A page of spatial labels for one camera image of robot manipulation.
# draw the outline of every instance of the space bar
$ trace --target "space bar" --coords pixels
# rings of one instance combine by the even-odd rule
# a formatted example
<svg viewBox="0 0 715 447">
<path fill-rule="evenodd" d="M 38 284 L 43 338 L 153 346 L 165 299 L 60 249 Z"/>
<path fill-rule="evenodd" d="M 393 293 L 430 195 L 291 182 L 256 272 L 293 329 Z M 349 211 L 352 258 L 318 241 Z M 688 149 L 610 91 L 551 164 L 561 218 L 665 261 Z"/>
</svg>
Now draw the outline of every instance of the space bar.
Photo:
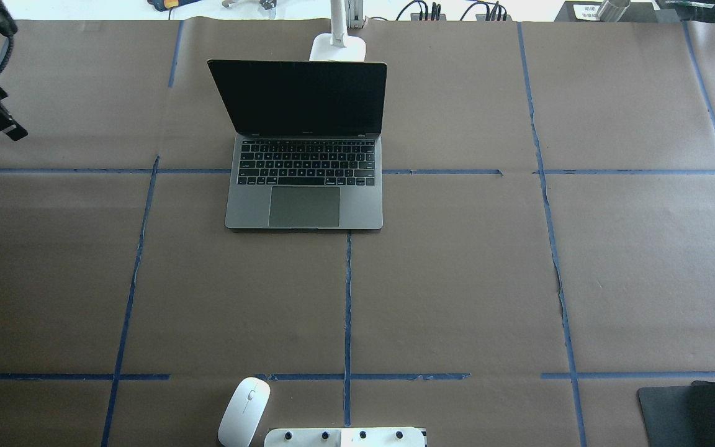
<svg viewBox="0 0 715 447">
<path fill-rule="evenodd" d="M 278 184 L 324 184 L 324 178 L 315 176 L 281 176 L 277 179 Z"/>
</svg>

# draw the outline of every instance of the laptop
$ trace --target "laptop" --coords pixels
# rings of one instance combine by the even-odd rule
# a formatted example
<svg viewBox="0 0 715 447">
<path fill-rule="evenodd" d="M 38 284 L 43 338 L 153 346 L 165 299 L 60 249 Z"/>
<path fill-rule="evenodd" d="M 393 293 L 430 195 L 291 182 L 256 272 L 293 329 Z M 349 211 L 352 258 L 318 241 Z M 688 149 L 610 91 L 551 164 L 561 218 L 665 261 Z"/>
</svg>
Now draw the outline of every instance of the laptop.
<svg viewBox="0 0 715 447">
<path fill-rule="evenodd" d="M 382 227 L 385 63 L 208 66 L 236 129 L 226 227 Z"/>
</svg>

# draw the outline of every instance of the white wireless mouse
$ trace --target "white wireless mouse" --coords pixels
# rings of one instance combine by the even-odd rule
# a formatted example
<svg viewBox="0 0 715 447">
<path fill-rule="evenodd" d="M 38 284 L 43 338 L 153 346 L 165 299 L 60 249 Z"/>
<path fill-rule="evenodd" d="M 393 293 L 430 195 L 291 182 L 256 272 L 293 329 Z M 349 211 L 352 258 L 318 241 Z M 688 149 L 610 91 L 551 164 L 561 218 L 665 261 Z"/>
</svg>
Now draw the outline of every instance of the white wireless mouse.
<svg viewBox="0 0 715 447">
<path fill-rule="evenodd" d="M 225 447 L 248 447 L 258 428 L 269 401 L 269 385 L 263 380 L 248 377 L 236 387 L 230 398 L 217 438 Z"/>
</svg>

